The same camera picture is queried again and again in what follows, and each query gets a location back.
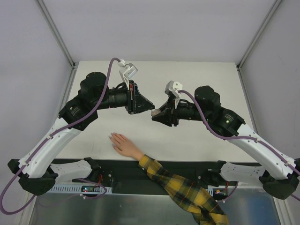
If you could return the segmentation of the glitter nail polish bottle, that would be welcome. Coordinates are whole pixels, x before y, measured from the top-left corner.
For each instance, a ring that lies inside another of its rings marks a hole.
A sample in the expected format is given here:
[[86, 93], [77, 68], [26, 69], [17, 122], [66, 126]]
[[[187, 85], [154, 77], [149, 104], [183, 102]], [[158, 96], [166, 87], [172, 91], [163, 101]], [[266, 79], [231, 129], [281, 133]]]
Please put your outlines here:
[[151, 114], [151, 117], [155, 117], [155, 116], [157, 116], [160, 113], [161, 113], [160, 109], [154, 109], [154, 110], [151, 111], [150, 114]]

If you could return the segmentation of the yellow plaid sleeve forearm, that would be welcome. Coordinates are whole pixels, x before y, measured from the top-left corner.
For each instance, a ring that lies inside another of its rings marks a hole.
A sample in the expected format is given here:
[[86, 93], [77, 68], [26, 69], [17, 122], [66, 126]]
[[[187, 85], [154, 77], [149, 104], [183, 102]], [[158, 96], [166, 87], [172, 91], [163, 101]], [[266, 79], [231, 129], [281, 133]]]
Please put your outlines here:
[[190, 212], [199, 225], [228, 225], [227, 215], [206, 189], [197, 183], [170, 173], [158, 161], [144, 155], [139, 161], [147, 176], [159, 184], [184, 211]]

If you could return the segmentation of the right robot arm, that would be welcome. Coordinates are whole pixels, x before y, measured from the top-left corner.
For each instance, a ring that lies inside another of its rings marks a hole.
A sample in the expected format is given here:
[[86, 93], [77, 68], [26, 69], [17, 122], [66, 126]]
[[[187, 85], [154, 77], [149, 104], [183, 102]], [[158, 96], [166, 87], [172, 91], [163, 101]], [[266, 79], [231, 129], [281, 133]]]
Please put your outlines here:
[[285, 200], [300, 183], [300, 160], [275, 149], [260, 137], [237, 113], [221, 106], [220, 95], [210, 86], [201, 86], [191, 95], [178, 82], [165, 88], [168, 100], [151, 112], [152, 120], [175, 127], [180, 120], [201, 121], [217, 138], [239, 147], [257, 161], [258, 166], [218, 161], [218, 169], [208, 169], [201, 183], [219, 186], [224, 182], [242, 182], [262, 187], [269, 195]]

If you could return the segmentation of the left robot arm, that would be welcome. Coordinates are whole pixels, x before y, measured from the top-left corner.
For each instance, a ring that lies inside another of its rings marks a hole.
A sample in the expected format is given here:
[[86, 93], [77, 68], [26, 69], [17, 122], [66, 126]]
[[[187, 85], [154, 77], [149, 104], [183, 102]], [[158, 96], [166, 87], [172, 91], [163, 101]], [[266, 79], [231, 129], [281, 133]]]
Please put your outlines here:
[[97, 111], [124, 107], [129, 114], [139, 114], [154, 109], [133, 80], [120, 83], [115, 88], [105, 85], [106, 75], [89, 73], [80, 83], [78, 94], [68, 101], [59, 112], [54, 125], [37, 147], [27, 156], [8, 163], [12, 173], [19, 177], [23, 190], [39, 196], [48, 192], [55, 184], [86, 179], [99, 182], [100, 167], [90, 157], [66, 164], [54, 164], [53, 160], [64, 147], [98, 118]]

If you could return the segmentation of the mannequin hand with painted nails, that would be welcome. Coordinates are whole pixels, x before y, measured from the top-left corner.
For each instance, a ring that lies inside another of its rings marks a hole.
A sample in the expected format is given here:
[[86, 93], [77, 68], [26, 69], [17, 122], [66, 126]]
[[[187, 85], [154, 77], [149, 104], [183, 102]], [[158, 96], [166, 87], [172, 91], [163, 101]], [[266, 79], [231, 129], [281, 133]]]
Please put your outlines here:
[[136, 161], [140, 161], [144, 156], [144, 153], [140, 151], [135, 144], [127, 139], [124, 135], [111, 133], [110, 140], [113, 148], [122, 156], [133, 158]]

